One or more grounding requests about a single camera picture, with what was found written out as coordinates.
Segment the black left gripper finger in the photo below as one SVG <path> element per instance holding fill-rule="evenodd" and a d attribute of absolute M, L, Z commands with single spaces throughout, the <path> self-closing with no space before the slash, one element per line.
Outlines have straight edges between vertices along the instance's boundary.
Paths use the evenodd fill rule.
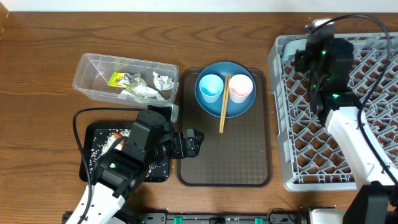
<path fill-rule="evenodd" d="M 183 158 L 196 156 L 196 142 L 194 137 L 183 139 L 182 154 Z"/>
<path fill-rule="evenodd" d="M 196 142 L 196 156 L 200 152 L 200 146 L 205 138 L 204 134 L 196 129 L 187 129 L 186 138 L 194 137 Z"/>

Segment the orange carrot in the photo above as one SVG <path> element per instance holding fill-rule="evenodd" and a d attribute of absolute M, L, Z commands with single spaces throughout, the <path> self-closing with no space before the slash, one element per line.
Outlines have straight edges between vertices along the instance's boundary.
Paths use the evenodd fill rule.
<path fill-rule="evenodd" d="M 111 149 L 117 149 L 120 151 L 123 147 L 126 137 L 119 133 L 113 133 L 113 135 L 115 137 L 115 140 L 111 145 Z"/>

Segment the white paper tissue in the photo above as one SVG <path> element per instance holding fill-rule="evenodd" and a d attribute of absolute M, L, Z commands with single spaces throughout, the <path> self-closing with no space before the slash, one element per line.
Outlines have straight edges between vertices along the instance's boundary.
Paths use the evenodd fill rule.
<path fill-rule="evenodd" d="M 156 98 L 164 101 L 165 98 L 155 89 L 147 86 L 136 86 L 135 88 L 126 88 L 119 95 L 119 99 L 134 100 L 138 103 L 147 103 L 149 98 Z"/>

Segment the light blue cup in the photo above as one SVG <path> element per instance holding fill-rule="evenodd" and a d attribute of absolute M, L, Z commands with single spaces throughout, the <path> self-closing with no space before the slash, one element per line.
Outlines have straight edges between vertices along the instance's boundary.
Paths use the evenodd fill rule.
<path fill-rule="evenodd" d="M 199 82 L 200 93 L 207 103 L 215 103 L 224 89 L 223 80 L 214 74 L 205 75 Z"/>

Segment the aluminium foil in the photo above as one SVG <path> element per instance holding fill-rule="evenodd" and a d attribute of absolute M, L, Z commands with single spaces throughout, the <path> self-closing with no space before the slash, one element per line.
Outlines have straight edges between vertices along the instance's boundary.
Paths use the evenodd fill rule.
<path fill-rule="evenodd" d="M 126 88 L 136 88 L 138 86 L 147 86 L 145 80 L 141 77 L 140 73 L 131 75 L 129 73 L 122 73 L 118 84 Z"/>

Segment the wooden chopstick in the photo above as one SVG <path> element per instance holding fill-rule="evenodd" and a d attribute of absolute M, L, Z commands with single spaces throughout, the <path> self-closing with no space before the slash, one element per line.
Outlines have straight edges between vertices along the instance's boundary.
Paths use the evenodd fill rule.
<path fill-rule="evenodd" d="M 225 101 L 226 101 L 225 99 L 226 99 L 227 88 L 228 88 L 228 80 L 229 80 L 229 74 L 227 73 L 225 75 L 225 80 L 224 80 L 223 100 L 222 100 L 222 105 L 221 105 L 219 133 L 223 132 L 224 115 L 225 115 Z"/>
<path fill-rule="evenodd" d="M 228 96 L 229 96 L 229 90 L 228 90 L 228 84 L 229 84 L 229 79 L 231 78 L 230 74 L 226 74 L 225 77 L 225 82 L 224 82 L 224 94 L 223 94 L 223 104 L 221 108 L 221 115 L 220 115 L 220 133 L 223 133 L 223 128 L 224 128 L 224 121 L 226 117 L 226 110 L 228 107 Z"/>

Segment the yellow green snack wrapper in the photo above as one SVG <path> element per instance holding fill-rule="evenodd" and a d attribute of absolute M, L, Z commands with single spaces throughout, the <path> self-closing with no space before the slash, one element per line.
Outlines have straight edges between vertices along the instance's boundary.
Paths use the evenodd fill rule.
<path fill-rule="evenodd" d="M 124 73 L 113 72 L 111 78 L 107 82 L 107 86 L 117 87 L 117 88 L 125 87 Z"/>

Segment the light blue bowl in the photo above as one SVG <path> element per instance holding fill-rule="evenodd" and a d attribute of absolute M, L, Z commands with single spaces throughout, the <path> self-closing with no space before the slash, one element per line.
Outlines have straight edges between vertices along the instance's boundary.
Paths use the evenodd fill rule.
<path fill-rule="evenodd" d="M 298 50 L 305 50 L 307 45 L 307 39 L 293 40 L 284 46 L 282 60 L 283 62 L 288 61 L 291 55 L 295 55 Z"/>

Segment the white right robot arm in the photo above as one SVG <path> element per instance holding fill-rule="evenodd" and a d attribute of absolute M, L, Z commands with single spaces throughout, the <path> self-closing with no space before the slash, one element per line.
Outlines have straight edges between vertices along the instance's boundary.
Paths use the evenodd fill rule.
<path fill-rule="evenodd" d="M 306 73 L 311 110 L 342 150 L 358 193 L 349 209 L 311 208 L 298 223 L 397 223 L 397 211 L 388 209 L 397 206 L 397 167 L 366 120 L 366 103 L 348 87 L 354 47 L 334 36 L 338 20 L 313 21 L 295 70 Z"/>

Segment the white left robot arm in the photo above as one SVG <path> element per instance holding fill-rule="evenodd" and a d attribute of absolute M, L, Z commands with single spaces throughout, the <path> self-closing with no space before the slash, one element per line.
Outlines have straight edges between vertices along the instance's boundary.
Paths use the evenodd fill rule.
<path fill-rule="evenodd" d="M 145 181 L 151 166 L 165 159 L 196 157 L 205 135 L 176 132 L 164 108 L 139 109 L 128 137 L 117 138 L 94 169 L 82 160 L 87 186 L 68 223 L 107 223 Z"/>

